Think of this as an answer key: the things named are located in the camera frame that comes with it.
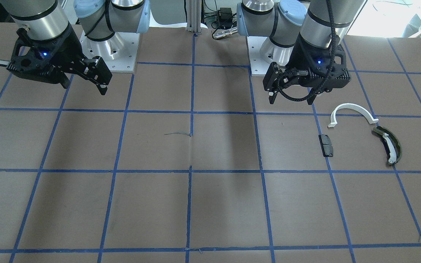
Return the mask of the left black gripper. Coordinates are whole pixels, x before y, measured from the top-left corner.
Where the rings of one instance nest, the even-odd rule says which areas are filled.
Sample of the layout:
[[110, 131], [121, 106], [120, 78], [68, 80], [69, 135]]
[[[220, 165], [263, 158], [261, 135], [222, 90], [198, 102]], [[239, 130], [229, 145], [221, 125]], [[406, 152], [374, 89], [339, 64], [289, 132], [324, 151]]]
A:
[[344, 88], [351, 81], [351, 76], [341, 45], [335, 47], [334, 57], [339, 58], [340, 62], [332, 60], [331, 48], [315, 47], [299, 35], [288, 63], [281, 66], [272, 62], [264, 76], [263, 86], [268, 92], [269, 103], [274, 104], [277, 94], [291, 85], [311, 88], [308, 105], [312, 105], [323, 92]]

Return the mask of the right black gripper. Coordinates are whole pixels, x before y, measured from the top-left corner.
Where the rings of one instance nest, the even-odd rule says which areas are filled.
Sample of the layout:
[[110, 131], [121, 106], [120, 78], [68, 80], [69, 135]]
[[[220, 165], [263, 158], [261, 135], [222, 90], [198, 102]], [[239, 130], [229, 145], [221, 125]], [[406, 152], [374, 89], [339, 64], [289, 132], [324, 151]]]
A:
[[13, 54], [6, 69], [15, 76], [33, 81], [60, 84], [69, 88], [66, 73], [75, 74], [94, 83], [106, 95], [112, 73], [100, 56], [92, 59], [83, 54], [81, 43], [72, 26], [50, 40], [33, 40], [28, 30], [19, 28]]

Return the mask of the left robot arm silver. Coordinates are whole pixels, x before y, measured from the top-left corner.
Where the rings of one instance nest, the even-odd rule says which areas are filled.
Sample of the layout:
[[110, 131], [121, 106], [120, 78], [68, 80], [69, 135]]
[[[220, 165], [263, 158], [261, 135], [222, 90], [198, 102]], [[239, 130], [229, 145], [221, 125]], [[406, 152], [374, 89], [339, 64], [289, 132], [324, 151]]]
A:
[[291, 49], [287, 62], [272, 59], [263, 87], [273, 104], [281, 94], [294, 102], [314, 103], [351, 80], [344, 35], [365, 5], [364, 0], [243, 0], [237, 5], [239, 35], [267, 37], [272, 45]]

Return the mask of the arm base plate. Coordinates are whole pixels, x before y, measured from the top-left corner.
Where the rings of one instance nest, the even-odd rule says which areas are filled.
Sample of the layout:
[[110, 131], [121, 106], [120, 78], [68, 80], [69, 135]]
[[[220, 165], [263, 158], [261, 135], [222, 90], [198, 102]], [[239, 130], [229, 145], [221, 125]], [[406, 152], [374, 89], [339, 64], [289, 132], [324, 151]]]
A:
[[109, 40], [97, 42], [84, 36], [80, 37], [83, 54], [92, 59], [103, 58], [112, 73], [134, 73], [140, 34], [117, 32]]
[[294, 49], [293, 46], [279, 47], [269, 37], [256, 36], [247, 37], [247, 46], [251, 75], [256, 77], [264, 77], [272, 62], [285, 66]]

